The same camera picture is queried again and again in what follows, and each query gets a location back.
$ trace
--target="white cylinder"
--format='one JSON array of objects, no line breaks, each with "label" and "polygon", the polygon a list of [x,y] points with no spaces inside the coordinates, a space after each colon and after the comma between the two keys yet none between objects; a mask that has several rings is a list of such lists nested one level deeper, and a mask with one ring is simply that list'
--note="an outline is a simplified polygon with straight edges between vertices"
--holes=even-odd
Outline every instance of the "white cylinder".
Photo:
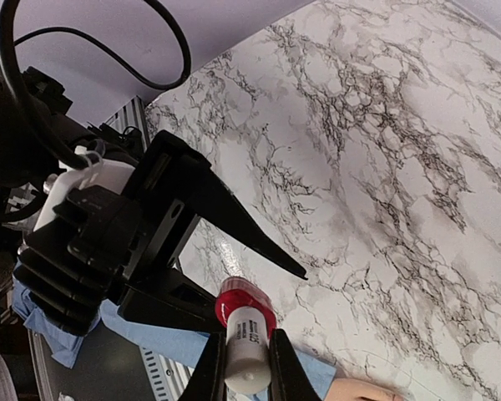
[{"label": "white cylinder", "polygon": [[264,315],[253,307],[240,307],[228,317],[226,329],[226,386],[252,395],[271,383],[269,341]]}]

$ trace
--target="blue towel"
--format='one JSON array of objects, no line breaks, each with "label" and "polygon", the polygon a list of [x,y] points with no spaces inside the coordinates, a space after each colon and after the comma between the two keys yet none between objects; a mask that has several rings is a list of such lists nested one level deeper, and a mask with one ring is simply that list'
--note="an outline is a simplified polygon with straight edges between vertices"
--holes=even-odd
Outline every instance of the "blue towel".
[{"label": "blue towel", "polygon": [[[52,358],[64,367],[72,369],[84,339],[54,326],[30,299],[30,291],[14,278],[13,285],[13,310],[24,320],[24,327],[44,336],[52,350]],[[98,318],[94,322],[91,330],[99,320]]]},{"label": "blue towel", "polygon": [[[117,314],[117,309],[118,307],[110,301],[102,303],[100,316],[107,328],[140,347],[190,368],[196,367],[208,341],[207,334],[126,322]],[[298,351],[297,357],[317,395],[324,399],[336,375],[336,368]],[[267,394],[260,393],[251,399],[266,401]]]}]

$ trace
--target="pink object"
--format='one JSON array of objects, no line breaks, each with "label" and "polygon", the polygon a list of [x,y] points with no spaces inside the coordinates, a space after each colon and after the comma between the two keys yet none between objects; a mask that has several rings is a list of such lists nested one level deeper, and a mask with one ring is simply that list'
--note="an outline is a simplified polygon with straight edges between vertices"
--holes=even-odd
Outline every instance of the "pink object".
[{"label": "pink object", "polygon": [[217,318],[227,327],[228,317],[240,307],[258,309],[266,319],[267,336],[271,338],[276,329],[276,316],[271,299],[260,288],[242,277],[227,278],[221,286],[215,313]]}]

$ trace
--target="white plastic part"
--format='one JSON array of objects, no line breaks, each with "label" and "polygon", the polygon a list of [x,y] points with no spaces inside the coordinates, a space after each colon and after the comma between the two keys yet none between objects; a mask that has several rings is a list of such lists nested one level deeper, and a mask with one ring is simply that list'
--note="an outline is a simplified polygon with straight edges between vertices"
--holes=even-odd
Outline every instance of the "white plastic part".
[{"label": "white plastic part", "polygon": [[[84,155],[86,153],[85,148],[78,146],[76,153]],[[120,194],[133,172],[134,167],[132,165],[106,159],[100,159],[100,162],[94,165],[89,163],[89,167],[83,170],[68,169],[53,183],[34,230],[46,226],[56,218],[53,208],[63,203],[67,194],[73,188],[83,189],[92,185],[100,185],[116,194]]]},{"label": "white plastic part", "polygon": [[226,386],[252,395],[271,383],[266,319],[253,307],[240,307],[228,317]]}]

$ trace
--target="red and white marker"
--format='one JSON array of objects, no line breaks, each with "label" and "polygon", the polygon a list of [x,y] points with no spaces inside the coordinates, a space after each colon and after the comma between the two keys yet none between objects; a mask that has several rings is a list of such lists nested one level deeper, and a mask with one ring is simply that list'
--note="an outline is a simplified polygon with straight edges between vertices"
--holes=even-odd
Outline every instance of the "red and white marker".
[{"label": "red and white marker", "polygon": [[270,298],[245,278],[223,282],[215,312],[226,327],[226,386],[251,395],[271,383],[269,337],[276,328]]}]

